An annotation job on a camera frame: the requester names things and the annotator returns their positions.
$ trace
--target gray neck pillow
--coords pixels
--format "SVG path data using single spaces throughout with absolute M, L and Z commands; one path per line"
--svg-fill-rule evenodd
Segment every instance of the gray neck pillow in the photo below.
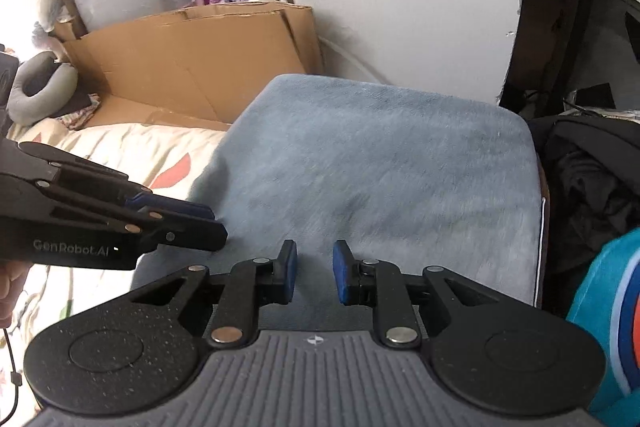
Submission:
M 6 111 L 15 123 L 32 125 L 62 109 L 78 87 L 78 72 L 71 64 L 42 52 L 18 68 Z

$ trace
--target black cable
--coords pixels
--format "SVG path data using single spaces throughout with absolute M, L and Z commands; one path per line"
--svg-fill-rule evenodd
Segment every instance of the black cable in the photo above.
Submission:
M 14 350 L 11 348 L 11 342 L 9 341 L 9 333 L 6 328 L 2 328 L 4 331 L 4 339 L 6 341 L 6 347 L 9 349 L 9 358 L 11 359 L 11 383 L 14 385 L 14 406 L 11 412 L 0 420 L 0 425 L 7 423 L 18 409 L 18 388 L 22 385 L 22 375 L 15 370 Z
M 571 107 L 572 109 L 575 109 L 576 111 L 579 111 L 581 114 L 585 115 L 585 116 L 597 116 L 598 118 L 604 118 L 603 115 L 601 115 L 600 113 L 596 112 L 596 111 L 592 111 L 591 109 L 586 109 L 584 107 L 580 107 L 580 105 L 575 105 L 575 103 L 571 103 L 569 102 L 567 99 L 562 99 L 562 101 L 568 105 L 569 107 Z

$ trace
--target white cable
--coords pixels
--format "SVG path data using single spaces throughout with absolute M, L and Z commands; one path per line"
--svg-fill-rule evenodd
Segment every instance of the white cable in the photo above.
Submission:
M 327 46 L 332 51 L 336 52 L 338 55 L 346 58 L 351 64 L 353 64 L 357 69 L 359 69 L 362 73 L 369 77 L 369 79 L 374 84 L 385 84 L 382 82 L 375 73 L 373 73 L 369 68 L 367 68 L 360 60 L 358 60 L 355 55 L 350 54 L 344 48 L 341 48 L 338 44 L 331 42 L 329 39 L 325 39 L 324 37 L 318 36 L 318 40 L 322 42 L 325 46 Z

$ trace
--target cardboard box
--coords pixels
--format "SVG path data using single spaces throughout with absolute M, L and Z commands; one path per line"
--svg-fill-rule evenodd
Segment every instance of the cardboard box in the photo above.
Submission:
M 78 6 L 76 6 L 76 0 L 62 0 L 62 4 L 65 5 L 66 10 L 69 12 L 71 24 L 66 25 L 64 23 L 55 22 L 53 28 L 54 35 L 61 42 L 67 42 L 86 35 L 86 27 L 84 26 L 84 22 L 82 21 L 82 17 L 78 11 Z
M 175 10 L 67 39 L 64 47 L 87 89 L 103 97 L 88 126 L 224 130 L 275 76 L 322 73 L 311 8 L 281 2 Z

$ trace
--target hand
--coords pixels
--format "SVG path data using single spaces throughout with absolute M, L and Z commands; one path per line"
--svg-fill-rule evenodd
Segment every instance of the hand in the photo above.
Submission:
M 11 315 L 30 268 L 31 263 L 23 261 L 0 262 L 0 328 L 11 326 Z

